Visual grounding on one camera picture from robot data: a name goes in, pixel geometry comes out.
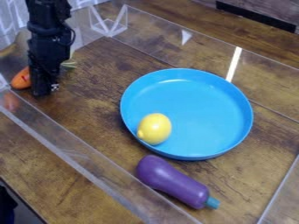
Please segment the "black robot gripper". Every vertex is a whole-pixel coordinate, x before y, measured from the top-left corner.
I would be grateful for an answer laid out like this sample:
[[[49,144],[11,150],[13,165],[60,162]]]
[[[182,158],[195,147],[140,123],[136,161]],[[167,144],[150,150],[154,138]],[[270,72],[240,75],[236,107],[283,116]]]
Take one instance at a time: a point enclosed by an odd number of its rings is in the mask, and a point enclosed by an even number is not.
[[[71,56],[75,34],[65,20],[71,17],[68,0],[25,0],[29,12],[27,28],[28,66],[32,76],[32,95],[45,96],[60,87],[60,64]],[[35,68],[35,61],[41,68]]]

